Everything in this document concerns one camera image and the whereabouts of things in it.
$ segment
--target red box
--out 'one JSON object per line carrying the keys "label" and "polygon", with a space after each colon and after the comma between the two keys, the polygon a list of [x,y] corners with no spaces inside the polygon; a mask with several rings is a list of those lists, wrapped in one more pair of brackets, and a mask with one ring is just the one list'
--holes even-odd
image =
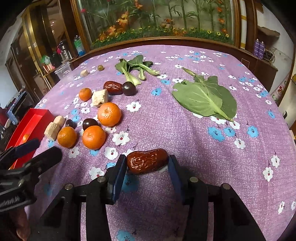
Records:
{"label": "red box", "polygon": [[[29,109],[26,115],[15,129],[10,141],[7,144],[6,150],[10,147],[16,147],[23,144],[23,136],[28,134],[27,141],[37,138],[40,142],[44,137],[46,127],[50,122],[54,121],[54,116],[49,110],[45,109]],[[32,159],[35,151],[17,159],[10,169],[16,169],[23,166],[24,163]]]}

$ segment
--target purple tablecloth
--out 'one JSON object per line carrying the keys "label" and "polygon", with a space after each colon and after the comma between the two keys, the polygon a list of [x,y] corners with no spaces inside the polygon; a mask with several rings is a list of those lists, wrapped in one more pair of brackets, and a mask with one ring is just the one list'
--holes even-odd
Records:
{"label": "purple tablecloth", "polygon": [[[87,184],[113,166],[119,155],[133,150],[164,148],[204,182],[229,183],[243,200],[267,241],[277,240],[290,222],[296,200],[295,145],[276,104],[256,77],[231,55],[184,46],[150,45],[90,58],[62,79],[36,108],[46,108],[78,122],[96,118],[91,100],[77,98],[79,90],[101,90],[108,80],[125,82],[114,67],[120,58],[143,54],[161,71],[137,86],[135,96],[111,96],[123,113],[122,122],[105,128],[107,140],[98,151],[84,147],[81,137],[71,150],[61,148],[60,164],[43,174],[36,186],[37,202],[29,210],[32,223],[41,216],[63,185]],[[99,64],[105,70],[96,70]],[[181,66],[205,76],[216,75],[237,101],[235,122],[195,115],[178,104],[171,92],[181,79],[192,81]],[[80,78],[82,70],[90,74]],[[51,146],[42,140],[35,155]],[[166,168],[141,176],[126,175],[119,200],[107,206],[112,240],[179,240],[188,208],[177,201]],[[85,205],[82,207],[82,240]],[[213,227],[210,225],[209,240]]]}

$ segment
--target clear plastic cup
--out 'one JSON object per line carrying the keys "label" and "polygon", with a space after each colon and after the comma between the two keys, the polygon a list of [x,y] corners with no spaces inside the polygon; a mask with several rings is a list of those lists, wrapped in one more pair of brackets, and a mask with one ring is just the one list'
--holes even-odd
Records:
{"label": "clear plastic cup", "polygon": [[63,77],[65,77],[68,73],[70,73],[72,70],[70,68],[70,62],[66,62],[62,64],[60,67],[57,68],[55,71],[55,74],[59,77],[61,80]]}

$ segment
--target spray can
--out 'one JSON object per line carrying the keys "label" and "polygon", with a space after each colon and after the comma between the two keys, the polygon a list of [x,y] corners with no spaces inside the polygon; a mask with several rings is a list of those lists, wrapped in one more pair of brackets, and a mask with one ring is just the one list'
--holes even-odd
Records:
{"label": "spray can", "polygon": [[256,39],[254,44],[253,55],[258,56],[259,47],[260,47],[260,42],[258,39]]}
{"label": "spray can", "polygon": [[259,52],[258,52],[259,59],[263,59],[264,51],[265,51],[265,45],[263,42],[261,42],[259,46]]}

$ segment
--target white root piece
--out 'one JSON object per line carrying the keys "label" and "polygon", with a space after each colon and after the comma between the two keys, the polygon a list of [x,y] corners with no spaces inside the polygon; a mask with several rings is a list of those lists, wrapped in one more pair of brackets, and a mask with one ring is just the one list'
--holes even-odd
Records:
{"label": "white root piece", "polygon": [[44,135],[51,141],[55,141],[59,133],[59,126],[56,123],[49,123],[46,127]]}
{"label": "white root piece", "polygon": [[93,106],[100,107],[108,102],[108,91],[106,89],[95,91],[91,97]]}
{"label": "white root piece", "polygon": [[88,76],[88,74],[89,74],[89,72],[86,69],[80,72],[81,77],[86,77],[86,76]]}
{"label": "white root piece", "polygon": [[65,124],[65,122],[66,122],[66,119],[63,116],[61,116],[61,115],[57,116],[54,119],[54,123],[56,123],[60,128],[63,127],[63,125]]}

